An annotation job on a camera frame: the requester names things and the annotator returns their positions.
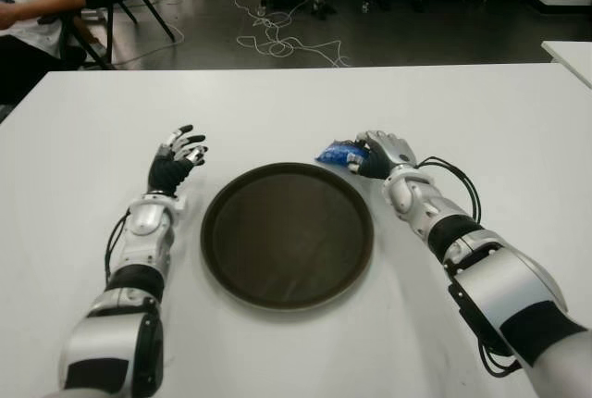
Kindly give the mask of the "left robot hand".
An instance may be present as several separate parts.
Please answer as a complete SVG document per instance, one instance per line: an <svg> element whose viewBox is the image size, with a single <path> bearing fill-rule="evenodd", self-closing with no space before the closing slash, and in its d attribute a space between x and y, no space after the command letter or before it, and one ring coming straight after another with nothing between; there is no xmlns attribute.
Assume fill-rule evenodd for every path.
<svg viewBox="0 0 592 398"><path fill-rule="evenodd" d="M205 163L206 136L192 131L191 124L178 127L158 145L148 172L148 193L175 197L192 170Z"/></svg>

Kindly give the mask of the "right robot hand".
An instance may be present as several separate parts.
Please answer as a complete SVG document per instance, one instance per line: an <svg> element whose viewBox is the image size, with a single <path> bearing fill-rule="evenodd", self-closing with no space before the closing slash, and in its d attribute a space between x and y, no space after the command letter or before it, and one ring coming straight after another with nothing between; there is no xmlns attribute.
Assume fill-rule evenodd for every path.
<svg viewBox="0 0 592 398"><path fill-rule="evenodd" d="M366 151L365 156L348 155L348 170L370 179L385 180L397 167L413 168L416 157L410 145L393 133L363 131L354 143Z"/></svg>

